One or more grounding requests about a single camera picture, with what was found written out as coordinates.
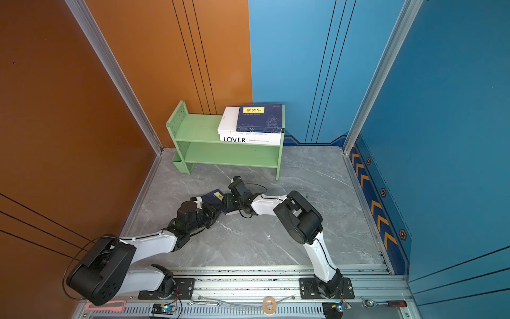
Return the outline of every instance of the green bookshelf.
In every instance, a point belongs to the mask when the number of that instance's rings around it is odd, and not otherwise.
[[[284,133],[280,145],[222,142],[218,134],[220,121],[221,115],[189,114],[186,103],[179,102],[166,123],[177,149],[172,159],[175,167],[188,174],[195,163],[269,167],[276,168],[278,180]],[[285,106],[282,124],[285,127]]]

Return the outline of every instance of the yellow label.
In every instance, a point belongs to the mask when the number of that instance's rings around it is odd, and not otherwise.
[[[216,192],[214,193],[214,196],[216,196],[217,198],[219,198],[221,201],[223,200],[223,196],[220,194],[220,192]]]
[[[264,107],[249,107],[249,108],[243,108],[243,114],[263,114],[264,113]]]

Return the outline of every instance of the shelf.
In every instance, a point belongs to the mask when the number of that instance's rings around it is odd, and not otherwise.
[[[279,148],[271,145],[192,142],[184,156],[187,163],[278,168]]]
[[[221,115],[187,114],[179,126],[179,130],[175,135],[175,140],[179,142],[239,144],[236,142],[220,141],[220,136],[218,134],[220,121]],[[250,145],[279,147],[279,145],[255,143],[250,143]]]

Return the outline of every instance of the roll of tape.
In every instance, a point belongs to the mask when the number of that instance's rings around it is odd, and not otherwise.
[[[273,308],[271,310],[267,309],[267,303],[271,303]],[[273,297],[266,297],[264,299],[264,303],[262,304],[262,311],[266,314],[274,314],[276,312],[276,300]]]

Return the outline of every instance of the stack of books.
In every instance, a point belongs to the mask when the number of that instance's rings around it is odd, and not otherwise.
[[[282,105],[254,104],[226,107],[218,134],[222,142],[280,145]]]

